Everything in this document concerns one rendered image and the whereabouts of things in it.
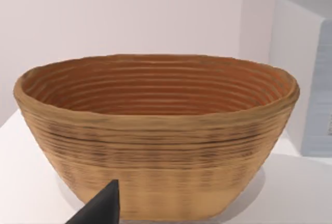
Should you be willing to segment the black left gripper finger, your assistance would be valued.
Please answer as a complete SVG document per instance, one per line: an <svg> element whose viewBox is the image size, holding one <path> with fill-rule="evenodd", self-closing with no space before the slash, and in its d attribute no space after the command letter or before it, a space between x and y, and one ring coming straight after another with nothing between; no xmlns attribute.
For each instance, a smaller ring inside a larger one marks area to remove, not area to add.
<svg viewBox="0 0 332 224"><path fill-rule="evenodd" d="M110 181L65 224L119 224L119 181Z"/></svg>

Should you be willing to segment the brown woven basket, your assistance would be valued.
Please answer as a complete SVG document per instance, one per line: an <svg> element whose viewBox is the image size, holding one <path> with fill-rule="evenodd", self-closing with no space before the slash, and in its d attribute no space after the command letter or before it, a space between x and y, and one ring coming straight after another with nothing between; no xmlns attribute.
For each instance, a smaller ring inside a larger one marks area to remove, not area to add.
<svg viewBox="0 0 332 224"><path fill-rule="evenodd" d="M21 75L13 95L39 147L84 203L116 179L126 220L225 210L281 136L300 88L235 58L114 54Z"/></svg>

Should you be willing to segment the pale blue box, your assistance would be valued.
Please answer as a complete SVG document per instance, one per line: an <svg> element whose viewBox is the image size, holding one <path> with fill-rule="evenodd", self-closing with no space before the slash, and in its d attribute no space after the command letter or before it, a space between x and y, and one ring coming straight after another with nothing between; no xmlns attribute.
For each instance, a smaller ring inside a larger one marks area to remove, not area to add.
<svg viewBox="0 0 332 224"><path fill-rule="evenodd" d="M290 141L303 156L332 158L332 0L278 0L269 63L300 87Z"/></svg>

